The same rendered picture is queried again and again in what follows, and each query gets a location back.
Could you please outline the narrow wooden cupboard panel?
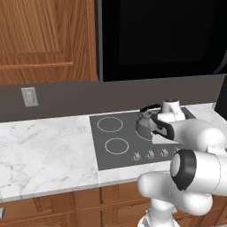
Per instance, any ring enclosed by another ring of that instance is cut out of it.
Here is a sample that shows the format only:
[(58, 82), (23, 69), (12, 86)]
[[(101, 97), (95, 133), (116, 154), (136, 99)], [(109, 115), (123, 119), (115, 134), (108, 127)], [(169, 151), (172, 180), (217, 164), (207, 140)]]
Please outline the narrow wooden cupboard panel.
[(74, 192), (79, 227), (101, 227), (99, 189)]

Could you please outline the grey hob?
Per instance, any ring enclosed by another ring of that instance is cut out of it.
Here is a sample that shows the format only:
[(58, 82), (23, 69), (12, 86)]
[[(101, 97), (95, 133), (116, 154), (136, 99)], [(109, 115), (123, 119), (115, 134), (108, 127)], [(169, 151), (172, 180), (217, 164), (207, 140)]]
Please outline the grey hob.
[[(90, 117), (90, 126), (97, 157), (98, 169), (107, 170), (169, 161), (174, 155), (174, 148), (186, 149), (185, 145), (154, 145), (144, 140), (136, 132), (138, 112), (112, 113)], [(168, 157), (161, 157), (162, 148), (168, 150)], [(149, 160), (149, 150), (154, 158)], [(140, 161), (133, 161), (134, 153), (139, 152)]]

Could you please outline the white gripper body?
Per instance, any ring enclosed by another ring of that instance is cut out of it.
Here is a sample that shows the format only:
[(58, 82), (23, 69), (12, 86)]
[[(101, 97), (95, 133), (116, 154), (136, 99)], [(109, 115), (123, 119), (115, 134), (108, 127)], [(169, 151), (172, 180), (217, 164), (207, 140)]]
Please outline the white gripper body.
[(155, 145), (171, 145), (176, 144), (176, 141), (167, 139), (159, 134), (152, 134), (152, 143)]

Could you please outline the wooden wall cupboard door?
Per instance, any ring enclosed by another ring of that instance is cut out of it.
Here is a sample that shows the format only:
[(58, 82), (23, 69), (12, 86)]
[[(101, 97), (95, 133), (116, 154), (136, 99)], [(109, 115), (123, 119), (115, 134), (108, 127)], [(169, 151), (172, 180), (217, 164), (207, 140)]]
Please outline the wooden wall cupboard door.
[(96, 80), (94, 0), (0, 0), (0, 85)]

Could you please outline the pale wall socket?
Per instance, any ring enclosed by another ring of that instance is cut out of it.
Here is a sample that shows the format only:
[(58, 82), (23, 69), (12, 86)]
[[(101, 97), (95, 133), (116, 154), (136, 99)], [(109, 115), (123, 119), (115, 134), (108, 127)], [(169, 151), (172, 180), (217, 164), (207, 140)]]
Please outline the pale wall socket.
[(35, 87), (22, 88), (21, 93), (25, 103), (25, 107), (38, 106)]

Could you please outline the black microwave oven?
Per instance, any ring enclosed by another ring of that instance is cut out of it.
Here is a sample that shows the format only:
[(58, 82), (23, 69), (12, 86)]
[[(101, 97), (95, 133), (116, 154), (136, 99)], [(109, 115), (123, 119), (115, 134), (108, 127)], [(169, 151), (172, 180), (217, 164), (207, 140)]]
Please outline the black microwave oven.
[(227, 74), (227, 0), (94, 0), (101, 82)]

